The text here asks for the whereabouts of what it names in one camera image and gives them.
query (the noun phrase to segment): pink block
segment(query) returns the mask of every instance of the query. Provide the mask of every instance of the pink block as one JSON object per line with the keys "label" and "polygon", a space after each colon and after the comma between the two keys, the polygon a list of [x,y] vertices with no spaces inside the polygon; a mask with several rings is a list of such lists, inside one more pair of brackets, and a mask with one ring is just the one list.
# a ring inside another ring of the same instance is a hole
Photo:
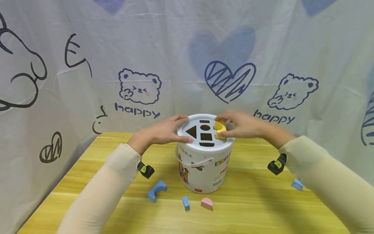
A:
{"label": "pink block", "polygon": [[201,206],[208,210],[213,210],[213,202],[209,198],[205,197],[201,200]]}

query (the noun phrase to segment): beige sleeve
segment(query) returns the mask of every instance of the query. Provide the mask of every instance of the beige sleeve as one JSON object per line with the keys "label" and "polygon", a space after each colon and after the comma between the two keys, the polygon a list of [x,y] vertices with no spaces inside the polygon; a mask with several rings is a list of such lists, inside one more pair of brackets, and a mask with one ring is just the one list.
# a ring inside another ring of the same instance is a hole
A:
{"label": "beige sleeve", "polygon": [[305,136],[288,142],[279,152],[287,155],[286,166],[293,175],[350,233],[374,233],[374,187]]}
{"label": "beige sleeve", "polygon": [[99,234],[133,182],[141,156],[127,144],[109,155],[66,212],[58,234]]}

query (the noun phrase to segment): white curtain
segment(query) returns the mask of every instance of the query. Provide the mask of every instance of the white curtain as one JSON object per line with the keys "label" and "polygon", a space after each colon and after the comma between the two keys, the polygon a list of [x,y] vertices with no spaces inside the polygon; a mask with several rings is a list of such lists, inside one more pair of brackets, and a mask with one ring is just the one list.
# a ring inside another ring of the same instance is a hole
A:
{"label": "white curtain", "polygon": [[97,134],[176,113],[243,109],[374,184],[372,9],[372,0],[0,0],[0,232],[19,229]]}

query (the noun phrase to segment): blue block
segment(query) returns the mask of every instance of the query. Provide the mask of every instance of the blue block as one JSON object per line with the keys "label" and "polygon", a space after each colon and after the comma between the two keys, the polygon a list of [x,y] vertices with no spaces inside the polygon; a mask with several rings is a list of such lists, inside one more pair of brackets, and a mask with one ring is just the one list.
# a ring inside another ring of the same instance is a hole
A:
{"label": "blue block", "polygon": [[168,187],[162,180],[160,180],[149,192],[148,192],[148,199],[151,200],[151,202],[156,203],[156,193],[160,191],[166,192]]}
{"label": "blue block", "polygon": [[303,184],[300,182],[300,180],[298,179],[295,179],[292,184],[291,184],[292,187],[294,187],[295,189],[301,191],[303,189]]}
{"label": "blue block", "polygon": [[190,209],[190,202],[188,201],[187,196],[182,198],[183,205],[184,205],[184,210],[189,210]]}

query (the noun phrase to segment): shape sorter bucket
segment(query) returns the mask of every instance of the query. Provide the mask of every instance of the shape sorter bucket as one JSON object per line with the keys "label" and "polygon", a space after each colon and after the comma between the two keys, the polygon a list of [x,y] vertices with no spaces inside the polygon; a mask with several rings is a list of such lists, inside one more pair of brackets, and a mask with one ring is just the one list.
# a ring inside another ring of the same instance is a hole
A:
{"label": "shape sorter bucket", "polygon": [[178,143],[175,149],[179,161],[179,175],[189,190],[207,194],[216,191],[223,183],[235,138],[215,138],[215,115],[196,114],[178,130],[180,136],[194,138],[193,143]]}

